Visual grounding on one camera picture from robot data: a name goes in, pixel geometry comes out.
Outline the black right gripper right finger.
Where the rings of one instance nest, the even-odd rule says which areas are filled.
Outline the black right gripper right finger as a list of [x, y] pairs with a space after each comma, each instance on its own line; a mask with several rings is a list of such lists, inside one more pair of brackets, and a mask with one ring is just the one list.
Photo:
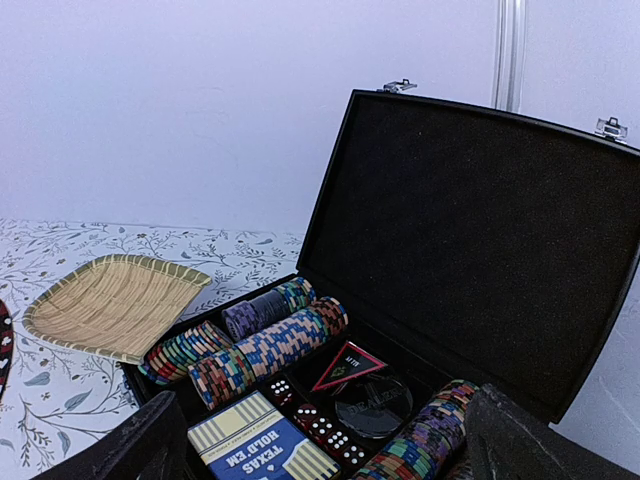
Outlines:
[[559, 435], [491, 384], [465, 415], [476, 479], [637, 479], [639, 476]]

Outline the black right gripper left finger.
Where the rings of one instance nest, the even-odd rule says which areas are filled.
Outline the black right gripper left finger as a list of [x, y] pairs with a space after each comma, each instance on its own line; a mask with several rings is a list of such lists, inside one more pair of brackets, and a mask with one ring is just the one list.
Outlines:
[[187, 424], [176, 394], [163, 391], [91, 447], [40, 479], [181, 479]]

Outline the round red black poker mat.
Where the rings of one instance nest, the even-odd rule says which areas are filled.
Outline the round red black poker mat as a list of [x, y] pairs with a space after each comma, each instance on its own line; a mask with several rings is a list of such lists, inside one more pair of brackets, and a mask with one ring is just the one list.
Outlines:
[[13, 355], [13, 321], [3, 301], [0, 301], [0, 398], [6, 390]]

